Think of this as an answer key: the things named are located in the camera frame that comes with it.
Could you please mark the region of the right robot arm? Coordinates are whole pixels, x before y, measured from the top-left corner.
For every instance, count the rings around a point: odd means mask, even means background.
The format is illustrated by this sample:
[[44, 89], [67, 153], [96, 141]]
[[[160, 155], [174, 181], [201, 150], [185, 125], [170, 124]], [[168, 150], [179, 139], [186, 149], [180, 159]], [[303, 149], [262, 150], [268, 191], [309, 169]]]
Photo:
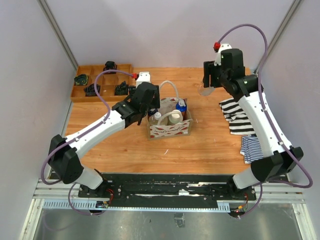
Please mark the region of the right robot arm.
[[232, 177], [234, 188], [245, 189], [291, 172], [297, 165], [291, 156], [300, 161], [303, 150], [292, 146], [268, 110], [259, 78], [254, 74], [246, 74], [243, 52], [226, 43], [220, 45], [216, 53], [214, 61], [203, 63], [203, 86], [222, 87], [233, 97], [248, 117], [263, 154], [248, 169]]

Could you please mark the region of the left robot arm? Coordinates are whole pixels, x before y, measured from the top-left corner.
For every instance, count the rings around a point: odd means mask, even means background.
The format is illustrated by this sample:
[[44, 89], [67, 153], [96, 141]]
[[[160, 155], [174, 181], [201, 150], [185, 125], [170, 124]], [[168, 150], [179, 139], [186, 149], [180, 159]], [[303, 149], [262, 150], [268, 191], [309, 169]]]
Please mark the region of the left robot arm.
[[82, 165], [81, 158], [110, 135], [130, 125], [140, 124], [148, 110], [160, 107], [159, 86], [141, 83], [133, 94], [117, 102], [106, 115], [82, 130], [51, 139], [48, 164], [64, 184], [78, 183], [91, 190], [98, 189], [105, 180], [92, 168]]

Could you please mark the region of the wooden compartment tray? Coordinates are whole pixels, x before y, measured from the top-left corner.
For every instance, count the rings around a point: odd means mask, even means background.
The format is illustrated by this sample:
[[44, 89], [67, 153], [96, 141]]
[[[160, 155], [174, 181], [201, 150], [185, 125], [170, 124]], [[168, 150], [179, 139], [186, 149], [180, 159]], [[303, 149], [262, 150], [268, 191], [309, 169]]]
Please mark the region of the wooden compartment tray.
[[[84, 88], [95, 82], [96, 77], [103, 71], [104, 65], [80, 65], [77, 68], [76, 75], [88, 75], [87, 85], [74, 85], [70, 94], [70, 99], [73, 103], [86, 103], [86, 102], [99, 102], [97, 96], [86, 97]], [[135, 80], [122, 73], [104, 74], [102, 75], [97, 84], [100, 86], [99, 94], [106, 102], [119, 102], [125, 98], [124, 95], [115, 95], [116, 85], [121, 84], [123, 81], [129, 86], [135, 85]]]

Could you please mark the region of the pink cap bottle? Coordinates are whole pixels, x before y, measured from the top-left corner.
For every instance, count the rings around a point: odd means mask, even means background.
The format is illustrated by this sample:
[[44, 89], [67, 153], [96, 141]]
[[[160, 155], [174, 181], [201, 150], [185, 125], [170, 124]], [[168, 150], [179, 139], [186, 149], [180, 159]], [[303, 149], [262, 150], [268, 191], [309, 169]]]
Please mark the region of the pink cap bottle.
[[201, 96], [209, 96], [210, 94], [212, 94], [215, 91], [214, 87], [205, 87], [203, 84], [201, 84], [198, 88], [198, 93]]

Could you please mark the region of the black white striped cloth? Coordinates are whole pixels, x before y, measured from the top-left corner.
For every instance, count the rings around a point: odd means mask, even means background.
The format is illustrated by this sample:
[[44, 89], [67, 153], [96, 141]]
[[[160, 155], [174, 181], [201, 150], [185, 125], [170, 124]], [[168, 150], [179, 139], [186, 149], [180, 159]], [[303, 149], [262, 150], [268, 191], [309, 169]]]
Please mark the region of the black white striped cloth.
[[252, 136], [256, 134], [248, 116], [233, 98], [221, 101], [219, 106], [232, 135]]

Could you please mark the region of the watermelon print canvas bag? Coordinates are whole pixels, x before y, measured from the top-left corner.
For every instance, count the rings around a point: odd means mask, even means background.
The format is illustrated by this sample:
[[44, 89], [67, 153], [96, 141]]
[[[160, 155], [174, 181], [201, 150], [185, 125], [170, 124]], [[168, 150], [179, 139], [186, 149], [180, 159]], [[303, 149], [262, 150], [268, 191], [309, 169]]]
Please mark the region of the watermelon print canvas bag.
[[[181, 136], [189, 136], [191, 134], [191, 128], [193, 124], [192, 116], [188, 110], [187, 99], [179, 97], [179, 92], [176, 85], [169, 81], [163, 81], [160, 84], [160, 88], [164, 85], [171, 85], [175, 96], [174, 97], [165, 97], [160, 100], [160, 108], [150, 109], [147, 113], [147, 137], [149, 140], [158, 140], [164, 138], [173, 138]], [[184, 99], [187, 105], [187, 111], [183, 117], [183, 121], [176, 125], [154, 125], [149, 124], [148, 119], [150, 116], [154, 115], [156, 112], [160, 112], [163, 117], [167, 117], [171, 114], [172, 111], [176, 110], [176, 104], [179, 99]]]

